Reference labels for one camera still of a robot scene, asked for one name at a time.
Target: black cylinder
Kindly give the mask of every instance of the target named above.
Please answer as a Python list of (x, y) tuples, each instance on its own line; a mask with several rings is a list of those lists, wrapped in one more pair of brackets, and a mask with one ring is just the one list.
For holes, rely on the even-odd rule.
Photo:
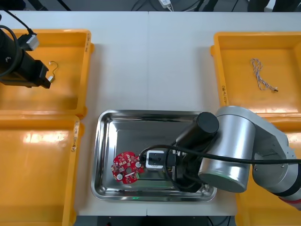
[(219, 128), (216, 116), (210, 112), (199, 114), (177, 138), (178, 146), (194, 148), (213, 138)]

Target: white wire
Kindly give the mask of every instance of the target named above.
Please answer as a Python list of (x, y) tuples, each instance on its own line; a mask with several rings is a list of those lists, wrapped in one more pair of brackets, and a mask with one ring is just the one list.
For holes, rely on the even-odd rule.
[(172, 10), (171, 10), (170, 6), (167, 6), (167, 8), (168, 8), (168, 10), (169, 10), (169, 11), (171, 11), (171, 12), (172, 12)]

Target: metal hook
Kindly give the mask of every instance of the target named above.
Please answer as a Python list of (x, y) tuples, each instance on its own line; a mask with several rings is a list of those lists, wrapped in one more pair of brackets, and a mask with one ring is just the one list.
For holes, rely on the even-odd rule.
[(52, 76), (50, 76), (49, 79), (48, 79), (50, 82), (54, 81), (54, 79), (55, 79), (55, 71), (56, 71), (56, 69), (58, 69), (58, 63), (55, 62), (55, 61), (50, 61), (49, 65), (52, 65), (52, 63), (56, 64), (56, 68), (52, 71)]

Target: silver cylinder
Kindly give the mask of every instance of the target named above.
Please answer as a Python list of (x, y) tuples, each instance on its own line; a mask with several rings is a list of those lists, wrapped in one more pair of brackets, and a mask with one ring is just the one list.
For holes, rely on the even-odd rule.
[[(253, 123), (235, 115), (221, 115), (217, 119), (220, 127), (208, 153), (237, 159), (251, 159), (255, 137)], [(249, 170), (249, 164), (204, 158), (198, 175), (209, 185), (221, 190), (241, 193), (246, 190)]]

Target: electronic component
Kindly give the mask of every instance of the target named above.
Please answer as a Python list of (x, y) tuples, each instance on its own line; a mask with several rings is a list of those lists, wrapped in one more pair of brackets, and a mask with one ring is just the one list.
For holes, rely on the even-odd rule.
[(111, 170), (117, 181), (124, 184), (136, 182), (140, 177), (139, 173), (144, 172), (144, 166), (139, 162), (139, 156), (133, 152), (124, 152), (114, 158)]
[[(163, 170), (164, 151), (151, 150), (146, 154), (146, 168), (148, 170)], [(176, 165), (176, 155), (170, 154), (167, 158), (167, 166)]]

